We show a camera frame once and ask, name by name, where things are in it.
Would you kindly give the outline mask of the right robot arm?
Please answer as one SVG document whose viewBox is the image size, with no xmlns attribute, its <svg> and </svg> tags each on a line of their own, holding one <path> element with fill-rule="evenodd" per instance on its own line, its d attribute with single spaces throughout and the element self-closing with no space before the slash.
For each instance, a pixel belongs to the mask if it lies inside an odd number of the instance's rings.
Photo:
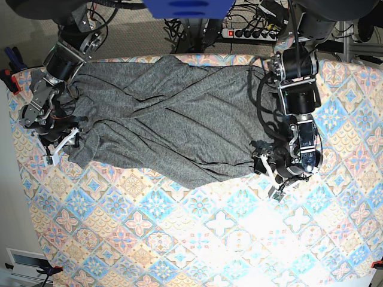
<svg viewBox="0 0 383 287">
<path fill-rule="evenodd" d="M 103 43 L 101 30 L 107 24 L 89 22 L 86 1 L 14 1 L 10 5 L 24 18 L 53 20 L 59 26 L 57 43 L 44 61 L 45 72 L 32 86 L 33 98 L 19 112 L 19 123 L 38 135 L 45 164 L 55 166 L 63 147 L 79 146 L 79 124 L 87 117 L 66 110 L 77 103 L 68 86 Z"/>
</svg>

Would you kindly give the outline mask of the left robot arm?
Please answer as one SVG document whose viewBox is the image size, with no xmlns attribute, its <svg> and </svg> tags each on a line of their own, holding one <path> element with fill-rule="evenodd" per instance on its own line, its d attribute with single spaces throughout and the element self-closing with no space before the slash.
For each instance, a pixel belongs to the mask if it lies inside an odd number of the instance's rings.
<svg viewBox="0 0 383 287">
<path fill-rule="evenodd" d="M 321 106 L 316 49 L 335 25 L 294 1 L 288 2 L 288 13 L 293 45 L 270 58 L 269 71 L 256 93 L 258 121 L 273 143 L 253 142 L 254 172 L 269 177 L 268 197 L 275 201 L 281 201 L 288 188 L 318 173 L 322 165 L 323 155 L 317 148 L 320 133 L 312 116 Z M 263 118 L 263 87 L 270 80 L 276 85 L 283 119 L 278 127 Z"/>
</svg>

